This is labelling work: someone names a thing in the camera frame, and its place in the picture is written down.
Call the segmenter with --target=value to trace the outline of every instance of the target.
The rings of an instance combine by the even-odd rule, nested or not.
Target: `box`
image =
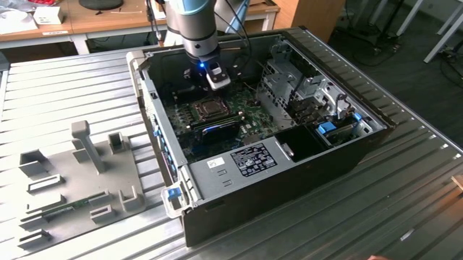
[[[33,19],[37,24],[61,24],[63,12],[59,6],[37,7],[33,13]]]

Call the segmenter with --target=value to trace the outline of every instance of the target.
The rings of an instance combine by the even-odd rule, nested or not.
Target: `metal table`
[[[16,63],[1,78],[0,252],[15,246],[15,202],[23,174],[15,154],[72,148],[63,135],[77,117],[99,140],[131,137],[148,210],[25,259],[460,259],[462,150],[302,29],[290,31],[400,125],[355,170],[195,248],[184,246],[177,219],[165,216],[157,163],[135,105],[125,52]]]

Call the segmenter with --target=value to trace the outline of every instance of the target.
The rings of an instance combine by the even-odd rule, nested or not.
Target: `dark carpet floor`
[[[390,3],[378,26],[384,25],[384,20],[391,13],[394,3]],[[400,9],[391,31],[395,33],[410,8]],[[344,32],[334,32],[330,45],[335,50],[366,72],[366,74],[386,88],[392,95],[427,120],[454,142],[463,146],[463,80],[439,56],[430,64],[423,62],[440,36],[436,32],[443,22],[419,13],[400,37],[400,49],[395,55],[379,66],[370,67],[362,63],[372,64],[388,57],[390,50],[383,51],[379,57],[372,56],[372,48],[364,41],[352,38]],[[456,33],[448,43],[455,45],[463,40],[462,34]],[[462,86],[456,86],[443,75]]]

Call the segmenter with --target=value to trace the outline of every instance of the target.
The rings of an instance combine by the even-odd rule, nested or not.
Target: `power supply label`
[[[276,166],[274,157],[263,144],[258,144],[236,153],[231,153],[231,157],[244,177],[250,177]]]

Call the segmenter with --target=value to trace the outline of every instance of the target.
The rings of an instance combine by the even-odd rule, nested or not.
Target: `wooden desk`
[[[0,49],[69,41],[69,35],[73,31],[68,2],[63,1],[59,6],[64,14],[63,24],[37,25],[39,29],[36,30],[0,35]]]
[[[113,10],[96,11],[80,6],[79,0],[65,0],[69,3],[69,16],[75,34],[96,31],[120,30],[151,26],[147,19],[144,0],[125,0],[123,6]],[[167,24],[165,19],[157,20],[157,25]]]
[[[0,49],[71,41],[77,53],[88,54],[88,39],[151,32],[144,0],[125,0],[120,12],[119,9],[113,9],[103,11],[99,15],[96,11],[81,7],[79,0],[64,0],[60,6],[67,14],[61,25],[43,25],[39,30],[19,32],[17,35],[0,35]],[[264,20],[262,30],[271,30],[278,11],[278,6],[267,6],[263,3],[252,5],[246,20]],[[159,30],[167,30],[165,19],[156,21]],[[41,34],[57,30],[68,31],[68,34],[48,37]]]

